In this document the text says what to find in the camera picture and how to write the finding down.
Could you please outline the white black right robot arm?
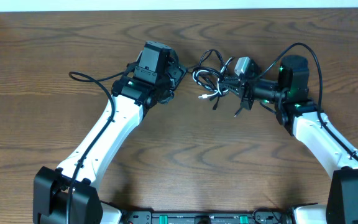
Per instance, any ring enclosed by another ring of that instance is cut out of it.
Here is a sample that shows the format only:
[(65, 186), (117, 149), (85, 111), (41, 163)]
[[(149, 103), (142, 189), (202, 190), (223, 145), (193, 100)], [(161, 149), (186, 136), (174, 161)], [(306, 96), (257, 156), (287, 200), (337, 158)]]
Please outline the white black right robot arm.
[(307, 59), (284, 57), (276, 81), (260, 74), (253, 60), (239, 58), (234, 75), (222, 77), (218, 89), (238, 96), (241, 109), (250, 110), (255, 101), (273, 104), (278, 123), (312, 152), (331, 178), (326, 205), (294, 206), (282, 223), (358, 223), (358, 149), (309, 98)]

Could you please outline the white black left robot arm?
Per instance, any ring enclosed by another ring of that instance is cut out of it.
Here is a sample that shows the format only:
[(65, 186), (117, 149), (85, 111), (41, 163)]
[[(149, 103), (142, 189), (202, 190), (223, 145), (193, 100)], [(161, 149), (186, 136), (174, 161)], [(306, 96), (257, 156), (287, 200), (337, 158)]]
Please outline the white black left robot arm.
[(121, 210), (99, 199), (104, 174), (148, 110), (173, 99), (186, 72), (171, 47), (147, 41), (111, 90), (103, 90), (108, 103), (81, 144), (56, 169), (36, 174), (33, 222), (119, 223)]

